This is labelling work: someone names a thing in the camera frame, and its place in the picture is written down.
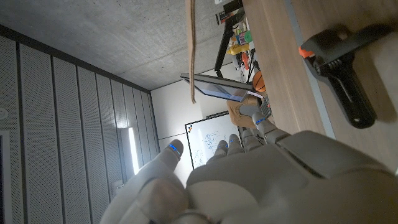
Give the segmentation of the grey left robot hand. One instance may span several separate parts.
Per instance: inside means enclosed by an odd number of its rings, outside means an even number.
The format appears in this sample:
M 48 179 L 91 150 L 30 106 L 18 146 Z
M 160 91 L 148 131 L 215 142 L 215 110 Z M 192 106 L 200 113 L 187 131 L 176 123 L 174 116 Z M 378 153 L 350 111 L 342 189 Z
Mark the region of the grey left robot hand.
M 262 134 L 231 135 L 185 184 L 175 139 L 112 200 L 102 223 L 396 223 L 397 177 L 313 131 L 289 134 L 262 114 Z

